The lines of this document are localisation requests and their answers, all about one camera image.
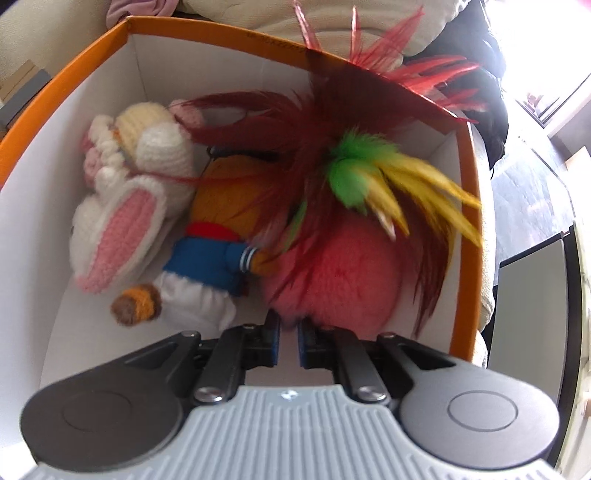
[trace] red collar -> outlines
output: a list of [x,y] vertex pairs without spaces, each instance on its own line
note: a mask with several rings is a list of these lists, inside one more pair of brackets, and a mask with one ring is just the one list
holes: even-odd
[[226,242],[240,242],[242,238],[229,228],[218,223],[193,222],[187,225],[186,236],[199,236],[212,240],[223,240]]

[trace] dark red feather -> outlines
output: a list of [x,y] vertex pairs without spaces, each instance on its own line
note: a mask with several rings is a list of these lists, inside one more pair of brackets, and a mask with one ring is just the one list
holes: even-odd
[[[314,30],[297,1],[294,7],[306,46],[320,50]],[[354,129],[393,140],[397,129],[417,117],[439,115],[441,107],[469,104],[473,92],[459,92],[433,102],[417,95],[429,93],[437,85],[477,68],[460,57],[422,60],[391,70],[400,60],[421,16],[419,10],[364,51],[354,9],[350,62],[327,76],[311,74],[311,94],[295,95],[295,100],[275,92],[231,92],[191,101],[202,109],[237,108],[245,114],[230,125],[190,129],[196,142],[277,154],[276,168],[268,174],[268,191],[254,202],[262,216],[253,235],[282,221],[294,206],[307,202],[310,215],[304,219],[292,245],[298,261],[276,295],[299,275],[311,278],[316,259],[340,222],[344,207],[326,184],[325,168],[330,161],[330,150],[345,132]],[[412,201],[403,201],[405,215],[413,226],[408,241],[415,248],[417,265],[415,295],[419,313],[414,331],[417,335],[439,299],[449,262],[451,236],[436,235],[421,210]],[[446,232],[451,230],[449,225],[442,228]]]

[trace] bunny ear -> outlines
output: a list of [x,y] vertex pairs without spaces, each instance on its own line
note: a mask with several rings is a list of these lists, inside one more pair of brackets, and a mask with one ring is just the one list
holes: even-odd
[[76,221],[78,212],[74,217],[70,258],[76,285],[89,293],[100,293],[141,263],[166,211],[164,188],[150,176],[124,182],[109,197],[87,225]]

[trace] white crocheted toy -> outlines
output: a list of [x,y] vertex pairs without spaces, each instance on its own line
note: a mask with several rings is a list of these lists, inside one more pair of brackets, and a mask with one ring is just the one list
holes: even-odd
[[193,146],[183,125],[199,127],[199,110],[138,103],[116,118],[98,115],[83,141],[85,180],[94,192],[74,214],[70,263],[76,285],[99,293],[144,259],[165,219],[194,195],[191,185],[149,175],[194,177]]

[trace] white crocheted pants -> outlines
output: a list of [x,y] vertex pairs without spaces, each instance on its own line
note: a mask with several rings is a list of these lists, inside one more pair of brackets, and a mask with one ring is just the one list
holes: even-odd
[[236,306],[227,291],[171,272],[162,272],[154,285],[162,297],[160,318],[180,330],[197,330],[202,338],[217,338],[236,316]]

